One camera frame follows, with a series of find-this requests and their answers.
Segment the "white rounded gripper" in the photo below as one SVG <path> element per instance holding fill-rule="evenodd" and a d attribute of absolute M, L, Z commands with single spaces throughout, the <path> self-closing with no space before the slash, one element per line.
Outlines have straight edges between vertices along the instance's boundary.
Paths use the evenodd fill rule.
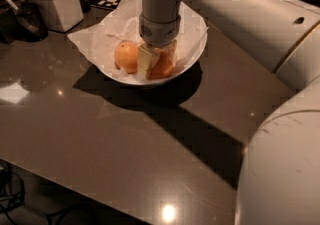
<path fill-rule="evenodd" d="M 166 23 L 153 22 L 143 15 L 139 16 L 140 37 L 147 45 L 156 47 L 155 51 L 146 44 L 138 47 L 137 71 L 145 79 L 150 78 L 152 70 L 154 73 L 172 72 L 177 44 L 175 38 L 179 33 L 180 22 L 180 15 Z"/>

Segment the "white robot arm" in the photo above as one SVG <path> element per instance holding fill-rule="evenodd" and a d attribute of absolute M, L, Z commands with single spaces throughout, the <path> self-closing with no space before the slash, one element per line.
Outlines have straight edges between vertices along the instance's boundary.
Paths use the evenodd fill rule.
<path fill-rule="evenodd" d="M 235 225 L 320 225 L 320 11 L 300 0 L 143 0 L 140 34 L 163 46 L 184 2 L 295 91 L 244 156 Z"/>

